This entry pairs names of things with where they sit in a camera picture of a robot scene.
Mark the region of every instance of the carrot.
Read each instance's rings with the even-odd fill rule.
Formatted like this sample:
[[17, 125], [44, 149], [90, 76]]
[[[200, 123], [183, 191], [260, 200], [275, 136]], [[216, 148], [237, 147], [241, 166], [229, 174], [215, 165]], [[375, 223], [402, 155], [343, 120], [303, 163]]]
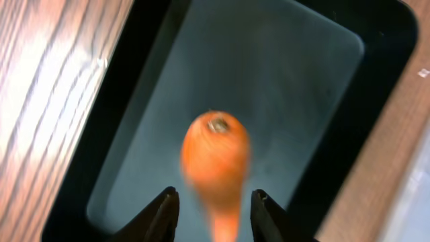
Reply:
[[184, 138], [183, 176], [206, 209], [214, 242], [236, 241], [249, 157], [245, 127], [226, 112], [197, 117]]

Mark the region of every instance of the wood grain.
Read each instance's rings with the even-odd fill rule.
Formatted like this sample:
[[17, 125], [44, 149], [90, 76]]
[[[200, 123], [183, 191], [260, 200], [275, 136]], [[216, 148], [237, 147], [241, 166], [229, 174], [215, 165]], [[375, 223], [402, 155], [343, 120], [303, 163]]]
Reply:
[[320, 228], [321, 242], [376, 241], [430, 113], [430, 1], [407, 0], [419, 43]]
[[[0, 241], [38, 241], [132, 0], [0, 0]], [[318, 238], [375, 241], [430, 112], [417, 51]]]
[[132, 0], [0, 2], [0, 241], [38, 241]]

